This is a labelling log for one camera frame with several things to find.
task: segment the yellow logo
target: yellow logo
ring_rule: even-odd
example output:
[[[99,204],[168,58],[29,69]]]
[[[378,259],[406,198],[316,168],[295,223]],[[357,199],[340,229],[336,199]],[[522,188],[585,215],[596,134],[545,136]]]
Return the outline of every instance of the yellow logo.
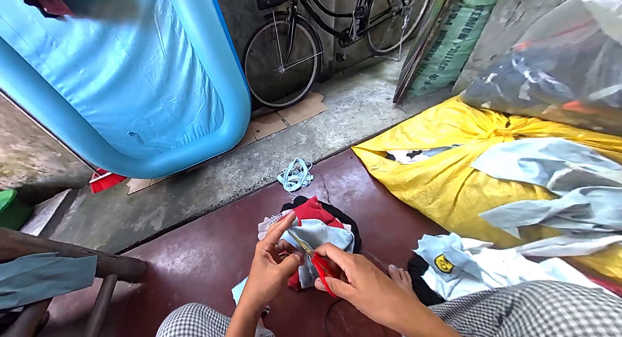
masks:
[[[434,259],[434,264],[436,264],[436,267],[439,268],[440,271],[447,274],[451,274],[452,270],[455,267],[454,264],[452,264],[450,261],[447,261],[444,254],[436,257]]]

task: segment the red scissors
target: red scissors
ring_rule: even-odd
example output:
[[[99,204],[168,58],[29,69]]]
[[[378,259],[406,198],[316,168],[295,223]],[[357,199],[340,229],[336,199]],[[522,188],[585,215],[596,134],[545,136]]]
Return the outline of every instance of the red scissors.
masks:
[[[289,229],[287,230],[287,232],[298,243],[298,245],[300,245],[302,249],[305,250],[305,252],[309,255],[309,257],[311,257],[311,262],[315,266],[315,269],[317,270],[317,272],[320,274],[320,280],[322,281],[322,284],[326,288],[326,291],[331,296],[337,297],[337,295],[334,294],[330,290],[330,287],[328,287],[328,285],[326,284],[326,277],[338,278],[335,275],[335,273],[333,273],[333,270],[331,270],[330,267],[328,266],[328,261],[321,255],[315,253],[303,240],[300,240],[300,238],[296,236],[293,232],[291,232]]]

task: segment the checkered pants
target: checkered pants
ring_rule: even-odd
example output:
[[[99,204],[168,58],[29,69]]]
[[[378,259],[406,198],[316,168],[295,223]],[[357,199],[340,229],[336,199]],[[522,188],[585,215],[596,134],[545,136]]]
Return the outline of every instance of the checkered pants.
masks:
[[[155,337],[224,337],[231,318],[199,303],[188,303],[168,314]],[[257,326],[255,337],[274,337]]]
[[[593,288],[533,281],[473,293],[430,307],[464,337],[622,337],[622,300]],[[157,337],[222,337],[231,319],[189,303],[175,309]],[[274,334],[257,327],[255,336]]]

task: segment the wooden chair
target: wooden chair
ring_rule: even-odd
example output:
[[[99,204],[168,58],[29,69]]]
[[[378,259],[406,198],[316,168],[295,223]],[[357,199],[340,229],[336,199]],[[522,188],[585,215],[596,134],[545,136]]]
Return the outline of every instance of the wooden chair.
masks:
[[[86,323],[86,337],[97,337],[108,310],[108,305],[118,280],[125,282],[142,282],[147,263],[140,259],[103,253],[81,246],[66,244],[50,239],[23,234],[19,231],[0,228],[0,262],[12,261],[23,255],[34,253],[57,252],[62,257],[97,256],[95,276],[103,278],[93,309]],[[26,306],[17,320],[5,331],[3,337],[32,337],[37,328],[45,323],[47,307],[51,298]]]

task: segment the green container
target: green container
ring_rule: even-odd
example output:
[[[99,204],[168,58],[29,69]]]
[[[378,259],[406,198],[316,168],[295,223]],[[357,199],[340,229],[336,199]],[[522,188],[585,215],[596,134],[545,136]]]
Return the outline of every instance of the green container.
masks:
[[[32,213],[32,207],[17,198],[17,191],[0,191],[0,227],[20,230]]]

